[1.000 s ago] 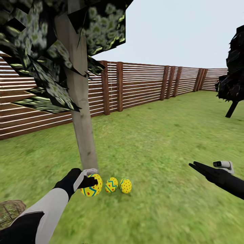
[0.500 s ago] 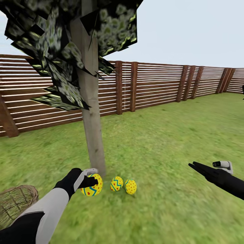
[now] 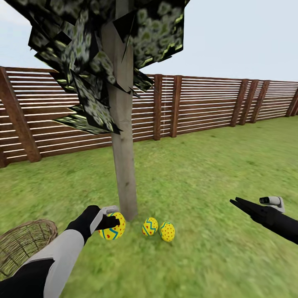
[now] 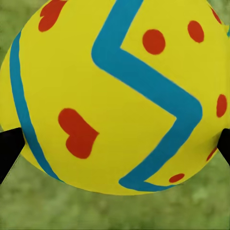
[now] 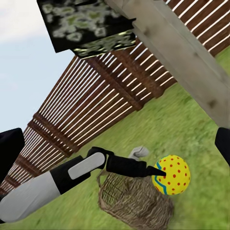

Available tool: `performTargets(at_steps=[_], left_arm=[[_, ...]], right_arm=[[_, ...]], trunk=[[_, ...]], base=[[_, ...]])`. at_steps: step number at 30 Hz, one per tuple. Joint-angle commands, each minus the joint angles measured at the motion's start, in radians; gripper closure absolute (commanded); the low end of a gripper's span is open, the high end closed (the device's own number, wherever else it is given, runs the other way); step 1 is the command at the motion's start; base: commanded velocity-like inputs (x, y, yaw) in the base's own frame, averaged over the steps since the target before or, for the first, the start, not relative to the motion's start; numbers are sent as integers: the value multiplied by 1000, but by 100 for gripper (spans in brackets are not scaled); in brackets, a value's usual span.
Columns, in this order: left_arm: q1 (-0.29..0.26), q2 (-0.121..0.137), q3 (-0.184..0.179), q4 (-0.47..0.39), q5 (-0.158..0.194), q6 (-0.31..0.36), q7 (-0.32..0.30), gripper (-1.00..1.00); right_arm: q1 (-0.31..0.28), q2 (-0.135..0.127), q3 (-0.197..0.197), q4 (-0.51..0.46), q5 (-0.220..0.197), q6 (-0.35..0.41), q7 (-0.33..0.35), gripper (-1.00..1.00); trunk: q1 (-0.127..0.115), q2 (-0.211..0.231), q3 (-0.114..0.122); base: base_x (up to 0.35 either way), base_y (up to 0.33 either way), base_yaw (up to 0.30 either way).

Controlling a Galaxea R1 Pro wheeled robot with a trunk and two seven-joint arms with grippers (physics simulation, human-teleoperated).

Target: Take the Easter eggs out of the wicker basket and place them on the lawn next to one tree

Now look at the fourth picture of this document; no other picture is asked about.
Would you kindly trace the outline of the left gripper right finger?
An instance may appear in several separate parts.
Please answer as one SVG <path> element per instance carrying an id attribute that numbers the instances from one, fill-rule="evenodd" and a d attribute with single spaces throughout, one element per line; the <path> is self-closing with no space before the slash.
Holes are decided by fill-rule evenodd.
<path id="1" fill-rule="evenodd" d="M 230 128 L 223 129 L 217 148 L 230 166 Z"/>

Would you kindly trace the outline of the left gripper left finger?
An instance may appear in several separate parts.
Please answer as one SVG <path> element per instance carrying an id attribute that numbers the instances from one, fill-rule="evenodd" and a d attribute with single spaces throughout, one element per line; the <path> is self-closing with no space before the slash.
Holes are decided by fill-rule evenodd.
<path id="1" fill-rule="evenodd" d="M 25 146 L 20 127 L 0 133 L 0 185 Z"/>

